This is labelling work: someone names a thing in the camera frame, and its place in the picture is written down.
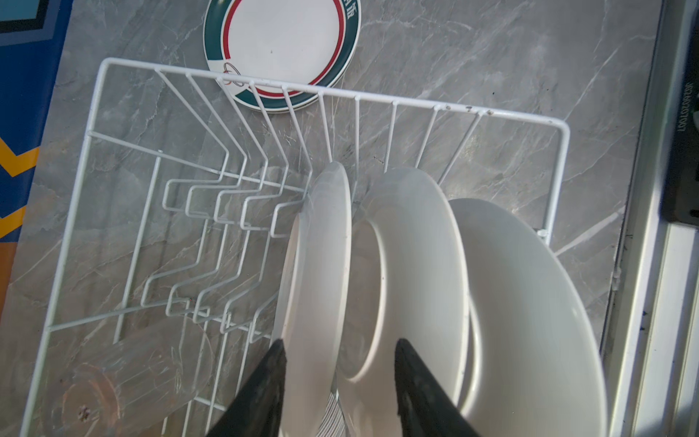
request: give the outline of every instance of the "white wire dish rack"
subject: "white wire dish rack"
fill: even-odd
[[[190,123],[203,130],[205,142],[212,145],[216,152],[204,153],[195,145],[190,148],[187,144],[177,144],[180,140],[184,141],[181,136],[180,140],[177,136],[164,138],[159,136],[161,131],[151,137],[155,138],[153,143],[148,143],[144,139],[147,135],[134,136],[128,131],[113,129],[118,120],[131,122],[136,115],[130,114],[124,118],[117,115],[113,108],[103,108],[101,105],[105,95],[109,99],[117,96],[117,101],[132,98],[129,92],[114,85],[115,80],[108,79],[108,74],[114,70],[119,71],[120,77],[130,77],[132,82],[133,78],[142,80],[142,84],[153,85],[157,81],[159,91],[149,101],[143,94],[141,107],[146,108],[153,101],[158,103],[164,92],[170,93],[173,102],[180,102],[178,104],[185,116],[166,120],[163,126],[187,131],[191,129],[182,126]],[[264,108],[260,113],[241,108],[227,92],[222,91],[232,81],[248,84],[258,103],[260,98],[256,86],[279,89],[289,107],[288,115],[270,116]],[[291,107],[289,95],[294,92],[316,94],[318,104],[315,114],[319,113],[320,117],[306,120],[309,122],[307,125],[299,115],[303,113],[302,110],[294,111]],[[335,134],[336,118],[342,112],[337,109],[339,106],[345,109],[342,116],[348,133],[345,138],[347,147],[343,153],[336,152],[333,156],[336,147],[331,142],[331,132]],[[56,362],[47,361],[50,346],[57,341],[55,336],[63,333],[70,336],[72,329],[98,323],[102,323],[102,327],[109,323],[110,327],[114,326],[109,339],[117,342],[130,317],[148,311],[153,314],[153,310],[161,317],[163,314],[188,314],[196,323],[204,325],[217,348],[210,392],[200,394],[179,412],[179,422],[170,419],[168,423],[166,419],[161,428],[163,435],[203,435],[215,422],[216,414],[219,414],[217,410],[225,410],[225,405],[232,400],[244,376],[257,364],[259,357],[250,354],[251,348],[263,350],[267,347],[262,340],[270,338],[271,324],[268,320],[266,323],[262,321],[269,317],[265,315],[271,314],[273,317],[280,269],[280,265],[272,265],[270,259],[273,253],[284,253],[283,246],[277,248],[275,244],[277,241],[285,244],[285,232],[290,229],[288,217],[293,216],[306,195],[313,179],[313,164],[339,159],[347,169],[352,200],[356,203],[360,193],[366,192],[371,184],[370,172],[364,171],[360,162],[361,149],[367,142],[362,139],[362,123],[380,123],[376,121],[377,117],[385,114],[388,123],[384,123],[381,132],[387,130],[387,134],[372,141],[374,144],[382,143],[381,156],[375,158],[382,163],[378,171],[386,171],[389,164],[398,161],[395,158],[391,160],[391,154],[398,152],[394,141],[398,133],[396,119],[400,110],[407,109],[422,111],[425,123],[424,132],[415,139],[415,160],[408,165],[421,167],[430,148],[449,147],[453,150],[448,160],[443,159],[442,169],[435,177],[440,185],[483,119],[510,120],[556,129],[559,133],[558,146],[543,223],[538,229],[538,235],[546,243],[550,242],[570,138],[569,128],[563,120],[457,103],[315,87],[126,59],[105,59],[96,79],[20,435],[28,436],[30,430],[33,435],[33,430],[40,426],[34,423],[40,407],[37,400],[43,395],[45,381],[55,371],[62,370],[46,366],[47,362]],[[456,122],[462,126],[463,136],[458,145],[430,142],[431,134],[440,121],[446,120],[446,116],[457,117]],[[148,118],[145,125],[157,131],[158,128],[151,121],[152,117]],[[313,144],[308,140],[310,137],[316,138]],[[192,155],[190,149],[198,150],[200,155]],[[72,268],[73,259],[81,256],[80,253],[71,253],[71,243],[75,232],[78,232],[78,211],[90,212],[90,206],[99,203],[98,196],[92,195],[92,192],[86,193],[86,190],[97,185],[90,180],[90,171],[94,170],[94,163],[103,162],[105,156],[118,156],[121,162],[130,160],[137,163],[141,175],[148,173],[144,169],[150,170],[150,177],[146,176],[143,184],[146,187],[145,202],[141,197],[134,196],[140,203],[131,204],[140,211],[140,219],[132,220],[134,232],[121,235],[128,234],[126,245],[130,248],[122,254],[125,259],[130,259],[125,264],[128,267],[124,268],[124,275],[119,278],[118,289],[123,289],[123,293],[118,296],[113,306],[115,309],[104,310],[104,306],[98,306],[82,317],[63,317],[69,320],[60,320],[61,311],[58,310],[63,302],[71,302],[71,293],[83,293],[70,288],[72,284],[64,284],[64,279],[68,277],[66,270]],[[401,161],[397,165],[407,164],[405,159]],[[166,166],[177,168],[177,171],[173,173],[165,169]],[[179,199],[180,190],[186,192],[183,199]],[[158,262],[150,252],[146,253],[147,235],[158,220],[155,217],[158,214],[165,214],[168,220],[184,222],[188,229],[201,228],[196,231],[199,237],[189,248],[192,253],[189,262],[185,262],[184,258],[179,259],[179,255],[165,257]],[[211,245],[217,245],[217,250],[211,250]],[[230,264],[228,269],[224,267],[227,264]],[[167,280],[170,280],[167,286],[158,285]],[[232,335],[238,335],[239,340],[231,341],[229,336]],[[231,373],[229,356],[233,354],[239,362],[236,364],[237,372]],[[222,393],[222,387],[229,392]]]

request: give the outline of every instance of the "white plate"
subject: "white plate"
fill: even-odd
[[[456,402],[468,349],[468,281],[461,237],[442,190],[393,169],[362,201],[352,230],[337,383],[354,436],[401,436],[394,354],[408,339]]]
[[[287,353],[281,431],[314,436],[328,404],[350,272],[350,186],[342,164],[320,173],[294,221],[272,340]]]
[[[488,437],[598,437],[602,366],[568,274],[527,224],[490,202],[456,199],[479,361],[462,413]]]
[[[211,0],[204,51],[211,71],[332,86],[349,64],[359,36],[359,0]],[[259,109],[247,84],[226,90]],[[288,110],[282,91],[258,86],[268,111]],[[316,94],[289,92],[295,108]]]

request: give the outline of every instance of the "stack of plates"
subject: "stack of plates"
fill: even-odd
[[[482,437],[605,434],[584,307],[528,225],[486,201],[448,201],[416,169],[385,173],[354,220],[349,190],[328,165],[289,241],[273,331],[287,349],[284,436],[317,433],[333,376],[351,435],[402,436],[399,338]]]

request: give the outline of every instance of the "blue and yellow fabric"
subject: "blue and yellow fabric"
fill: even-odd
[[[0,313],[72,5],[0,1]]]

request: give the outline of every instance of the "red stripe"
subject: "red stripe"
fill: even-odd
[[[225,59],[230,59],[231,58],[231,52],[228,50],[228,33],[231,28],[231,20],[233,19],[233,14],[236,13],[236,9],[238,9],[238,5],[240,5],[240,2],[242,0],[235,0],[233,2],[233,5],[231,6],[231,9],[228,12],[228,16],[226,17],[226,24],[223,26],[223,55]]]
[[[231,21],[233,19],[233,14],[236,13],[236,9],[238,8],[238,5],[240,5],[240,2],[242,0],[235,0],[233,2],[233,5],[231,6],[231,9],[228,12],[228,16],[226,17],[226,23],[223,26],[223,54],[226,59],[231,58],[231,53],[228,49],[228,36],[229,36],[229,30],[231,28]],[[337,60],[338,55],[340,54],[340,49],[343,46],[343,40],[345,39],[345,14],[343,12],[343,7],[340,4],[340,0],[333,0],[335,3],[335,8],[338,10],[338,21],[340,23],[340,32],[338,34],[338,43],[335,46],[335,52],[333,53],[332,58],[330,58],[330,62],[325,66],[323,71],[313,80],[310,81],[309,85],[315,85],[317,84],[327,73],[328,70],[333,66],[335,63],[335,60]],[[284,94],[280,92],[267,92],[264,91],[263,89],[257,88],[257,92],[260,93],[260,95],[267,96],[267,97],[283,97]],[[300,91],[293,91],[289,93],[289,96],[295,96],[297,94],[300,94]]]

